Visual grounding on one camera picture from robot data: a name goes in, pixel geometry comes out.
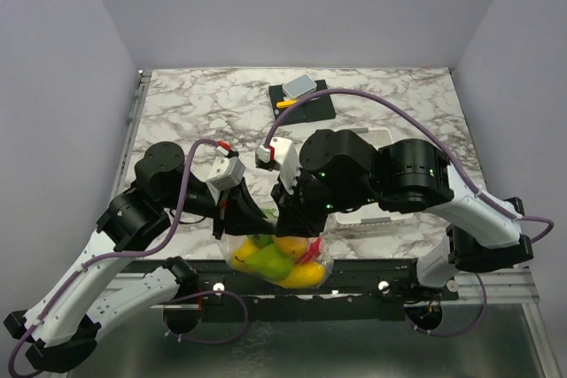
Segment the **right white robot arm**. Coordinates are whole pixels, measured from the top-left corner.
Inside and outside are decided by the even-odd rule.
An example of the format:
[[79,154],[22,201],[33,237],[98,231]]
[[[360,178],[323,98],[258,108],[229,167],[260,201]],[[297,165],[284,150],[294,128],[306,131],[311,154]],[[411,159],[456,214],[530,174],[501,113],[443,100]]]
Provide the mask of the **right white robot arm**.
[[446,235],[416,261],[408,292],[426,299],[457,272],[484,273],[532,258],[510,201],[476,189],[454,159],[422,139],[376,149],[351,130],[315,131],[300,150],[282,137],[258,149],[279,175],[271,196],[277,236],[316,237],[333,213],[375,204],[402,214],[425,212],[449,222]]

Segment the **yellow toy mango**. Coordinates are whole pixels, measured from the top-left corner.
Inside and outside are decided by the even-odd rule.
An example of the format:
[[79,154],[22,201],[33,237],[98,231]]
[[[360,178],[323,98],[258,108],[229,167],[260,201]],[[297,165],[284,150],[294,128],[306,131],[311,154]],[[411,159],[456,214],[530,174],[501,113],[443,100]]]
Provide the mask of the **yellow toy mango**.
[[285,289],[311,288],[320,285],[326,274],[325,266],[316,262],[309,262],[294,265],[288,276],[276,284]]

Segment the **green toy pear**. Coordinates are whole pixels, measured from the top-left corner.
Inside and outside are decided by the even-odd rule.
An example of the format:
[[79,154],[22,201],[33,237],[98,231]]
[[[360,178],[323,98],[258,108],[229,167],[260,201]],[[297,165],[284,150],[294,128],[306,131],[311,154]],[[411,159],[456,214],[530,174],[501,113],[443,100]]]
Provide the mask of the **green toy pear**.
[[284,256],[274,244],[257,251],[245,263],[256,274],[272,282],[286,278],[294,266],[294,260]]

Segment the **green toy fruit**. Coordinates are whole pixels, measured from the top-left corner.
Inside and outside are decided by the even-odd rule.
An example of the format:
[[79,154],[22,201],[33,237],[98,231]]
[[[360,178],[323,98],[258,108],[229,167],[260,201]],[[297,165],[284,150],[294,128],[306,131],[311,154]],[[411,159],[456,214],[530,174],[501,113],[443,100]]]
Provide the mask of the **green toy fruit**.
[[[266,216],[267,222],[269,222],[273,227],[275,227],[278,218],[278,210],[276,208],[262,208],[261,210]],[[273,233],[257,234],[257,243],[261,248],[270,245],[272,242],[273,242]]]

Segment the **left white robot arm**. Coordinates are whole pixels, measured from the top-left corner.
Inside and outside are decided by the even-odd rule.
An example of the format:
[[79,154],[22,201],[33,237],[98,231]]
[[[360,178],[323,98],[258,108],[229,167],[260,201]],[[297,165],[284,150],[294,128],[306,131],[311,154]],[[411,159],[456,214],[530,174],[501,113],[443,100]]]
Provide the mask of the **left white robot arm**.
[[82,253],[53,289],[34,307],[5,318],[5,328],[17,341],[10,376],[18,376],[15,359],[23,346],[34,368],[31,375],[63,374],[130,316],[198,295],[198,274],[181,257],[166,259],[130,289],[110,296],[103,292],[128,264],[164,249],[185,212],[212,219],[216,237],[269,231],[244,173],[238,153],[224,142],[200,139],[188,152],[172,142],[153,144],[136,163],[130,187],[112,199]]

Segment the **orange toy pepper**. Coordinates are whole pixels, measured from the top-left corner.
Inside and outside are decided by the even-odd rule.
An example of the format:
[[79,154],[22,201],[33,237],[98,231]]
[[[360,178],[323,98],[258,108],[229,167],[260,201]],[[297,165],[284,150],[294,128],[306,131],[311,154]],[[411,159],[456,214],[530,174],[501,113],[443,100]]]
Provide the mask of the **orange toy pepper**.
[[297,236],[273,236],[276,248],[286,257],[298,259],[307,252],[309,241]]

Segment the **clear zip top bag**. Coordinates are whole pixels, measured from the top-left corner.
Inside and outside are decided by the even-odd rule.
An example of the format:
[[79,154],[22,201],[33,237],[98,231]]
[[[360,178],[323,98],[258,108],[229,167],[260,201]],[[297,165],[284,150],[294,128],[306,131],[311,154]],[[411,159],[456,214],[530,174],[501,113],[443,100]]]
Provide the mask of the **clear zip top bag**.
[[320,236],[225,235],[219,247],[225,262],[234,270],[284,289],[316,289],[327,280],[334,266]]

